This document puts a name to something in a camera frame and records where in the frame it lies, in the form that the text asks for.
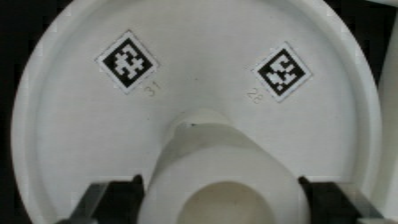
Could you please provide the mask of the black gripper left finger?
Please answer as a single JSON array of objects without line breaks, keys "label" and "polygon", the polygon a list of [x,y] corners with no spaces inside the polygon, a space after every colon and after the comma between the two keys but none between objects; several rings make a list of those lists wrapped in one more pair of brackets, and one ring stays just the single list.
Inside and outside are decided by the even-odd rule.
[{"label": "black gripper left finger", "polygon": [[68,218],[56,224],[138,224],[147,196],[145,178],[93,183]]}]

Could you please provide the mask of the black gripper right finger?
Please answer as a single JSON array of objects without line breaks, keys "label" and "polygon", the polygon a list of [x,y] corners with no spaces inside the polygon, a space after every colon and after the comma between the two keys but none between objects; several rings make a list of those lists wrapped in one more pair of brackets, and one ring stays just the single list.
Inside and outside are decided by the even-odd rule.
[{"label": "black gripper right finger", "polygon": [[312,224],[388,224],[383,212],[351,183],[315,182],[301,176],[299,184],[310,203]]}]

